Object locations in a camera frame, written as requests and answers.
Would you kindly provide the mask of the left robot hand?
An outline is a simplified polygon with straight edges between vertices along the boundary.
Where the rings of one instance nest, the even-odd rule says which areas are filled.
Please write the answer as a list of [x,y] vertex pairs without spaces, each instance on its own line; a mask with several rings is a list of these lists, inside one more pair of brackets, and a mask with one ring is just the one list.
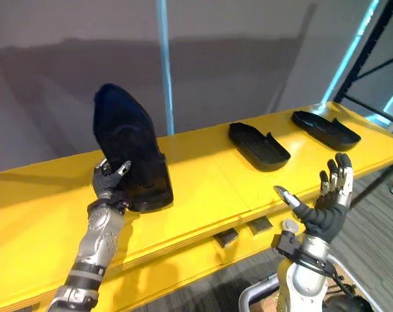
[[119,184],[130,170],[132,162],[125,161],[118,169],[111,172],[107,159],[103,159],[95,168],[92,178],[92,187],[98,199],[115,200],[121,197]]

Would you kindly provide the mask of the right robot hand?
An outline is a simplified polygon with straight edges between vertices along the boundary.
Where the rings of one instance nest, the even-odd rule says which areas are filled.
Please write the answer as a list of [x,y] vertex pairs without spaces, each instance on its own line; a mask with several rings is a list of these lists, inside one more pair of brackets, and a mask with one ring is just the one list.
[[328,160],[327,167],[327,172],[320,172],[320,193],[313,208],[282,186],[273,189],[305,225],[308,235],[329,244],[340,233],[349,211],[354,172],[345,153],[337,153],[334,159]]

